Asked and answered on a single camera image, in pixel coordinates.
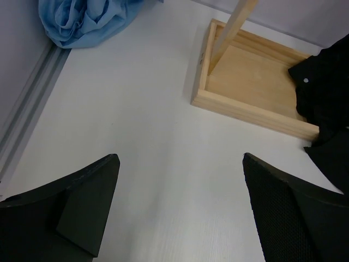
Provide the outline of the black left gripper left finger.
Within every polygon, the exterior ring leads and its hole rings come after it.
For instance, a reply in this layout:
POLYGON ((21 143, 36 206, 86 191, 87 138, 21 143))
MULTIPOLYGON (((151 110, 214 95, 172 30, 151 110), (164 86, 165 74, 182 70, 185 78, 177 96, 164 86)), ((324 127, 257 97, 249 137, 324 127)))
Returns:
POLYGON ((87 167, 1 201, 1 261, 92 261, 98 257, 120 161, 87 167))

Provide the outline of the light blue shirt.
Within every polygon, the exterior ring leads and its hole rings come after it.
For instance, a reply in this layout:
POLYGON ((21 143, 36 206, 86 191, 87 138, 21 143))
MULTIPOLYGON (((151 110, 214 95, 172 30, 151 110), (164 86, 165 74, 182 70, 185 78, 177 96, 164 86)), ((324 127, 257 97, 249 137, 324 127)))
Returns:
POLYGON ((126 29, 146 7, 158 1, 39 1, 46 35, 62 49, 90 48, 126 29))

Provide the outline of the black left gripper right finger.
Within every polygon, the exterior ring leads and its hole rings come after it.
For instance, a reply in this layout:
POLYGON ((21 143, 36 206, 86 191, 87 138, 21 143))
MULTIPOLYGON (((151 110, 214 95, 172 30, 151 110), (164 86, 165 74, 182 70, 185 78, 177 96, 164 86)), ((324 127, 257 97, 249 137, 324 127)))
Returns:
POLYGON ((251 153, 243 172, 265 261, 348 261, 348 199, 251 153))

